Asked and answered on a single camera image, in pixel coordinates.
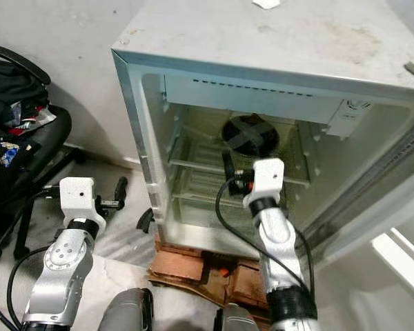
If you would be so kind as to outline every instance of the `open fridge door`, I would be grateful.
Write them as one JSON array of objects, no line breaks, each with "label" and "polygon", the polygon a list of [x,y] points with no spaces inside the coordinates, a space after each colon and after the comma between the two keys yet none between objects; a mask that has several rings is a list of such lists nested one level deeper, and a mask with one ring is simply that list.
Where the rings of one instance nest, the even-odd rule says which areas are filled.
[{"label": "open fridge door", "polygon": [[322,269],[369,245],[414,291],[414,175],[316,247]]}]

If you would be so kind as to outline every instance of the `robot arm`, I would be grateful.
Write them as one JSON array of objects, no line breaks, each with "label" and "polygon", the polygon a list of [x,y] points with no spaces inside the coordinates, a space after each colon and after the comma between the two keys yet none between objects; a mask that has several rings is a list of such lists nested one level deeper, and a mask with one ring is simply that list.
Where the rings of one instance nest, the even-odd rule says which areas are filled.
[{"label": "robot arm", "polygon": [[230,194],[246,194],[243,204],[252,213],[259,247],[291,271],[261,254],[261,274],[272,321],[271,330],[320,330],[316,305],[303,285],[304,278],[295,252],[295,229],[278,206],[284,163],[280,159],[262,159],[254,162],[254,172],[235,172],[230,156],[223,154],[223,160],[228,179],[232,175],[237,178],[233,186],[229,186]]},{"label": "robot arm", "polygon": [[[127,181],[122,181],[124,184],[118,185],[117,190],[125,191]],[[97,212],[101,204],[96,201],[101,199],[95,196],[94,185],[91,178],[68,177],[60,181],[66,229],[44,255],[43,272],[32,289],[22,330],[63,331],[74,323],[84,279],[92,269],[95,238],[106,227],[106,221]],[[118,201],[105,202],[110,208],[119,209]]]}]

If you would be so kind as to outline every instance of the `white mini fridge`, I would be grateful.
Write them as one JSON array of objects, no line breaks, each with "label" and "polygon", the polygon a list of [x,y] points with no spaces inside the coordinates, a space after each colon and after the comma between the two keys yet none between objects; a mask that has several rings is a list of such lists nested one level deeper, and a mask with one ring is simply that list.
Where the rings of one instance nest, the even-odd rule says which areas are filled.
[{"label": "white mini fridge", "polygon": [[[162,241],[258,257],[214,209],[221,130],[252,113],[279,135],[281,204],[321,265],[414,221],[414,35],[384,0],[147,1],[112,55]],[[252,236],[241,197],[222,210]]]}]

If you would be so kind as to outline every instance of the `fridge shelf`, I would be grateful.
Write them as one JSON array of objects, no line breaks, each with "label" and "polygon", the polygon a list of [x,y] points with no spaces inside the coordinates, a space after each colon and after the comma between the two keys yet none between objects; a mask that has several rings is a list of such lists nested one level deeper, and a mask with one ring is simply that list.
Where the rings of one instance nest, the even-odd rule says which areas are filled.
[{"label": "fridge shelf", "polygon": [[[291,131],[288,143],[271,153],[270,157],[279,157],[285,165],[284,182],[310,185],[306,158],[302,154],[297,128]],[[222,151],[230,150],[222,139],[207,139],[183,130],[170,153],[169,164],[198,169],[224,178]],[[249,157],[233,150],[230,154],[235,169],[251,169],[255,157]]]},{"label": "fridge shelf", "polygon": [[[183,224],[204,228],[223,228],[216,216],[215,204],[212,202],[179,198],[174,199],[174,204],[179,209],[181,223]],[[242,207],[221,204],[221,214],[234,229],[240,231],[249,239],[254,237],[255,226],[249,211]]]},{"label": "fridge shelf", "polygon": [[[221,174],[181,168],[172,196],[192,201],[215,203],[216,195],[225,180],[225,176]],[[281,191],[281,205],[284,205],[286,201],[285,192],[285,189]],[[221,198],[221,205],[244,209],[242,199],[241,195],[231,197],[226,190]]]}]

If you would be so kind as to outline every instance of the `black joint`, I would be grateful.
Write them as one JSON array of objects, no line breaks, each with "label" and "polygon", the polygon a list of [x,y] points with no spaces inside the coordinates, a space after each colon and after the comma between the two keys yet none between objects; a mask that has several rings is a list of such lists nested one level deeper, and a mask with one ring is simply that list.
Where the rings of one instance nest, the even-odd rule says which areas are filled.
[{"label": "black joint", "polygon": [[224,315],[224,309],[220,308],[216,311],[215,323],[213,324],[213,331],[222,331],[222,319]]},{"label": "black joint", "polygon": [[69,331],[68,325],[43,324],[37,322],[26,322],[21,331]]},{"label": "black joint", "polygon": [[152,208],[147,209],[139,218],[137,229],[143,230],[144,233],[149,233],[150,222],[155,222]]},{"label": "black joint", "polygon": [[119,202],[119,207],[117,210],[124,208],[124,200],[126,200],[126,188],[127,188],[127,178],[120,177],[118,180],[117,187],[115,188],[115,201]]},{"label": "black joint", "polygon": [[267,294],[272,323],[286,319],[317,319],[317,308],[310,292],[299,286],[277,288]]},{"label": "black joint", "polygon": [[64,229],[57,229],[54,235],[54,240],[57,240],[60,237],[60,234],[63,232]]},{"label": "black joint", "polygon": [[[235,176],[235,166],[233,165],[233,160],[229,150],[222,151],[222,161],[224,162],[224,172],[226,174],[226,179],[230,179]],[[228,193],[231,197],[233,195],[240,194],[240,190],[236,184],[236,181],[231,181],[228,184]]]},{"label": "black joint", "polygon": [[97,223],[91,219],[86,219],[85,222],[75,221],[74,219],[69,222],[68,229],[78,229],[84,230],[89,233],[92,238],[95,240],[97,238],[97,233],[99,231],[99,226]]},{"label": "black joint", "polygon": [[253,217],[259,214],[261,210],[277,207],[276,200],[272,197],[260,198],[250,203],[250,211]]},{"label": "black joint", "polygon": [[246,183],[253,182],[255,180],[255,171],[253,169],[244,169],[241,171],[241,174],[236,174],[236,177],[239,177],[241,180]]}]

